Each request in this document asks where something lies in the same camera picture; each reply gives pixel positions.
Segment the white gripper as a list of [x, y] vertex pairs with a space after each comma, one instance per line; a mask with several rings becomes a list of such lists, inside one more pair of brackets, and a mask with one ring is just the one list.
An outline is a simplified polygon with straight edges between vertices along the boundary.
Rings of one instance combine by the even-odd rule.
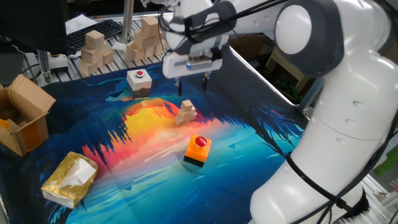
[[219, 70], [223, 63], [221, 49], [200, 50], [188, 55], [179, 55], [173, 50], [168, 50], [162, 59], [162, 72], [166, 78], [176, 78], [177, 93], [182, 96], [182, 84], [179, 77], [204, 73], [201, 86], [206, 91], [206, 86], [211, 72]]

